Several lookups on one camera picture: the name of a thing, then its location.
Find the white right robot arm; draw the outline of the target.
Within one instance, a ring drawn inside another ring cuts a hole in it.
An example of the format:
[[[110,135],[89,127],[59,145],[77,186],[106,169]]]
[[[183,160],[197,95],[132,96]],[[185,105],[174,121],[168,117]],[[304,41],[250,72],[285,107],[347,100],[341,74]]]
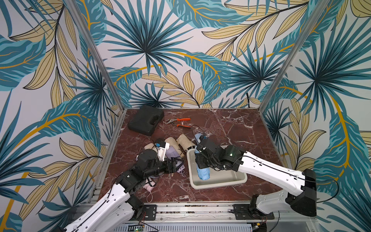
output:
[[[248,208],[252,215],[265,216],[275,211],[317,215],[317,180],[313,170],[285,168],[233,145],[222,148],[206,136],[200,138],[195,156],[200,169],[246,173],[281,188],[274,193],[254,195]]]

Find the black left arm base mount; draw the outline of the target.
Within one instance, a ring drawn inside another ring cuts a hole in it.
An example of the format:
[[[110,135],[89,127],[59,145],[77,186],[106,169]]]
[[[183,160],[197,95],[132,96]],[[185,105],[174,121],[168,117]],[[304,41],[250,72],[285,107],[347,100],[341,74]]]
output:
[[[130,205],[130,209],[133,211],[131,221],[154,221],[157,215],[157,205],[146,205],[135,195],[129,197],[125,203]]]

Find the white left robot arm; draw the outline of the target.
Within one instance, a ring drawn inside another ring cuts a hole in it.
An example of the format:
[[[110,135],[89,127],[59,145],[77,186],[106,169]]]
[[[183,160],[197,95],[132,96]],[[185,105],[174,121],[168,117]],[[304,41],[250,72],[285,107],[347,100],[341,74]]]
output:
[[[154,150],[144,150],[137,162],[120,174],[110,190],[63,231],[109,232],[123,222],[143,218],[144,203],[135,192],[149,183],[150,177],[176,173],[183,164],[181,158],[165,157],[161,161]]]

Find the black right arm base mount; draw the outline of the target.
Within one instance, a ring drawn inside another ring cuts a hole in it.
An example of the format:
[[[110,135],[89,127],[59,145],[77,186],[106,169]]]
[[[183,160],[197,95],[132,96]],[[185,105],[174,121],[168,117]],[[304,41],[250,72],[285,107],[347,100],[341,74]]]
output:
[[[253,195],[249,204],[234,204],[230,213],[235,215],[236,220],[271,220],[274,219],[274,214],[264,214],[257,209],[258,194]]]

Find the lilac umbrella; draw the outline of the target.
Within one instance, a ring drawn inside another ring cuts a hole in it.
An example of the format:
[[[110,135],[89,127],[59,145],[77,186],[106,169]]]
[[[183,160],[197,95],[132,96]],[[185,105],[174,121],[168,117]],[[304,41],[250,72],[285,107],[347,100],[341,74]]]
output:
[[[182,171],[184,171],[185,169],[184,161],[183,159],[181,159],[178,151],[173,146],[169,147],[165,155],[168,159],[173,161],[174,168],[178,173],[181,173]]]

